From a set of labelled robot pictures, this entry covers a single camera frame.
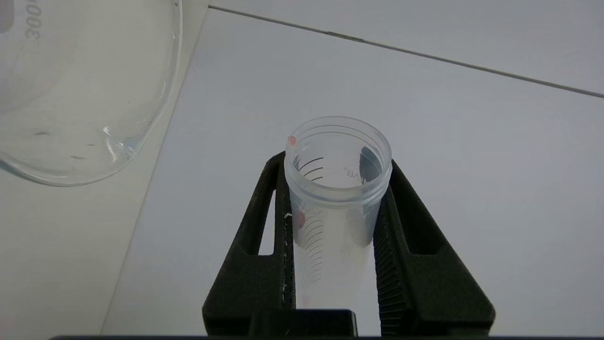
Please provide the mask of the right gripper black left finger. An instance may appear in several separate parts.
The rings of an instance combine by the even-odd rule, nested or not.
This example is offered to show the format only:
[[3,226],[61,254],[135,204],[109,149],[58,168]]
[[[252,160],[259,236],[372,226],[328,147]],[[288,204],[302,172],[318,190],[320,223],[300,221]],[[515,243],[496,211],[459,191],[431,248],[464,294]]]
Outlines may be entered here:
[[[245,336],[256,314],[294,310],[293,219],[289,216],[285,153],[265,164],[240,226],[202,307],[209,336]],[[269,207],[274,205],[273,252],[258,253]]]

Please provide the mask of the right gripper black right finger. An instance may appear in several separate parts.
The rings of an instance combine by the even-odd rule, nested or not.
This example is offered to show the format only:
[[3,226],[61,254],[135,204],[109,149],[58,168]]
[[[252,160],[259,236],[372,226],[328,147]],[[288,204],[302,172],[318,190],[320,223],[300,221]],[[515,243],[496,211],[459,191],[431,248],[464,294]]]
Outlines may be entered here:
[[495,308],[393,162],[373,247],[380,334],[487,337]]

